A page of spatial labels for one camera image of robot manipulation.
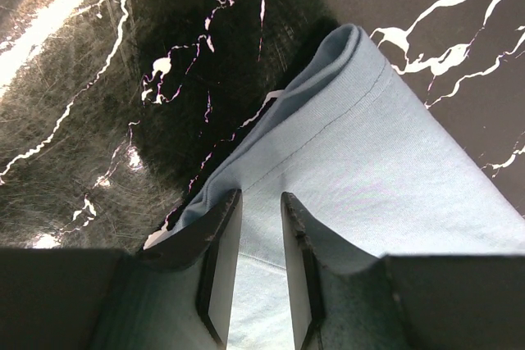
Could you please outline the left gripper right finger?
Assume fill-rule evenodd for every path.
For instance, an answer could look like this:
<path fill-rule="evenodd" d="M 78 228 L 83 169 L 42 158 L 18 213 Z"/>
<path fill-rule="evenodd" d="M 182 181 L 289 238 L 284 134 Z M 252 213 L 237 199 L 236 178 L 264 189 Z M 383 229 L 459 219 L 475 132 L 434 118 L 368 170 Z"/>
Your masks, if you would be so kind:
<path fill-rule="evenodd" d="M 297 349 L 379 349 L 381 263 L 281 195 L 290 310 Z"/>

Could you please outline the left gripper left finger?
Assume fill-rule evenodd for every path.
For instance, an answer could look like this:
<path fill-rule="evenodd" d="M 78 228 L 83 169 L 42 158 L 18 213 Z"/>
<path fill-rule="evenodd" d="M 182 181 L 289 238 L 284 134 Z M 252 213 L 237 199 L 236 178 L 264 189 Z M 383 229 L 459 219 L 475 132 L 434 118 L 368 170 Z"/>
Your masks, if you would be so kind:
<path fill-rule="evenodd" d="M 242 192 L 232 189 L 201 218 L 138 254 L 153 269 L 175 275 L 176 295 L 182 297 L 176 316 L 197 315 L 183 332 L 192 339 L 208 336 L 208 348 L 227 343 L 242 207 Z"/>

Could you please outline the blue-grey t shirt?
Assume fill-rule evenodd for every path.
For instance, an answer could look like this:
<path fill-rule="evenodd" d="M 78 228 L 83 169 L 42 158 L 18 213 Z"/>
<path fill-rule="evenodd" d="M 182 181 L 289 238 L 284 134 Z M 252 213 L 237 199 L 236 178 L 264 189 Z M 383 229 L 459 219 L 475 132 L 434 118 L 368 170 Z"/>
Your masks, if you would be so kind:
<path fill-rule="evenodd" d="M 232 189 L 243 207 L 226 347 L 183 332 L 197 315 L 176 316 L 173 273 L 130 261 L 92 349 L 297 349 L 283 193 L 379 259 L 379 349 L 523 348 L 523 218 L 359 27 L 326 36 L 174 228 L 153 234 L 146 249 Z"/>

